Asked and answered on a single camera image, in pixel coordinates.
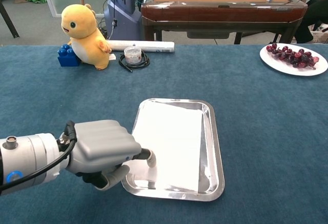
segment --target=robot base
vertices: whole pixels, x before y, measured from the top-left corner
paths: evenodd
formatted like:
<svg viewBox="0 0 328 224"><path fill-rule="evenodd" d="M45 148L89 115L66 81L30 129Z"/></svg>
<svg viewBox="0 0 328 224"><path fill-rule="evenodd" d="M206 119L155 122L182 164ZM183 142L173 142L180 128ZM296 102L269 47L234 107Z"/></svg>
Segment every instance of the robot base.
<svg viewBox="0 0 328 224"><path fill-rule="evenodd" d="M107 36L111 35L112 22L114 14L114 3L108 0L108 7L105 8L105 22L107 27ZM123 11L115 5L115 19L117 26L114 28L112 40L144 40L144 34L141 24L141 13L134 10L133 14Z"/></svg>

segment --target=yellow plush toy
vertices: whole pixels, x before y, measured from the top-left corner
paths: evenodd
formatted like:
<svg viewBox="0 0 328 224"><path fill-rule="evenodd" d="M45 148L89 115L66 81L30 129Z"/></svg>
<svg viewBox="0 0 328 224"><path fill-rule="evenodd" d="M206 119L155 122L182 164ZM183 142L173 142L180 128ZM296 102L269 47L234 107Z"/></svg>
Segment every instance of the yellow plush toy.
<svg viewBox="0 0 328 224"><path fill-rule="evenodd" d="M107 68L112 50L97 28L90 5L67 6L61 14L61 28L71 37L72 49L82 62L94 65L97 70Z"/></svg>

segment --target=grapes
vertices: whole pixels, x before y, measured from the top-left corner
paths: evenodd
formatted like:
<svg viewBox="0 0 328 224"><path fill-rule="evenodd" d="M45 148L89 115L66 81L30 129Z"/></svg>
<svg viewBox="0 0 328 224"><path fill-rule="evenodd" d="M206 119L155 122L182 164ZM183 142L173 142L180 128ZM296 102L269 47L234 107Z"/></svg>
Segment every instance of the grapes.
<svg viewBox="0 0 328 224"><path fill-rule="evenodd" d="M277 43L266 46L266 50L272 54L274 59L283 60L287 64L291 64L294 68L310 67L316 69L314 65L319 61L319 58L317 56L312 56L310 51L305 52L304 49L300 49L296 52L288 46L284 46L282 49L277 47Z"/></svg>
<svg viewBox="0 0 328 224"><path fill-rule="evenodd" d="M276 53L276 54L274 55L274 59L278 59L279 57L281 57L281 53L280 53L280 52L278 52L278 53Z"/></svg>
<svg viewBox="0 0 328 224"><path fill-rule="evenodd" d="M295 58L300 58L301 55L302 55L302 53L300 53L300 52L296 52L294 56L295 56Z"/></svg>
<svg viewBox="0 0 328 224"><path fill-rule="evenodd" d="M266 47L266 50L267 50L268 52L272 52L272 51L273 51L273 47L272 47L272 46L267 46L267 47Z"/></svg>

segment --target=white paper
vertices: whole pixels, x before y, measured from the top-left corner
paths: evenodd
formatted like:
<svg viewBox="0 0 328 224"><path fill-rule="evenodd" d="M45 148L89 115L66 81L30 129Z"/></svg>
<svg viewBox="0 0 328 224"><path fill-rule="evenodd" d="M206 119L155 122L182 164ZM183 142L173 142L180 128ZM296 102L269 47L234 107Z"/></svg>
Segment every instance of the white paper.
<svg viewBox="0 0 328 224"><path fill-rule="evenodd" d="M126 162L130 173L157 185L198 191L201 119L200 110L145 103L132 134L155 153L157 164L149 168L145 160Z"/></svg>

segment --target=small plastic container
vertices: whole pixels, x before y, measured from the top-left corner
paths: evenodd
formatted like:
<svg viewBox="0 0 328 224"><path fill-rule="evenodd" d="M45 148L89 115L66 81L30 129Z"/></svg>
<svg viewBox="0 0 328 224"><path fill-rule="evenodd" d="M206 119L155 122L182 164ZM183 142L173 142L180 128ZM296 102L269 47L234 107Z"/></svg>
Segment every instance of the small plastic container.
<svg viewBox="0 0 328 224"><path fill-rule="evenodd" d="M124 56L128 64L134 65L141 62L141 48L130 46L124 49Z"/></svg>

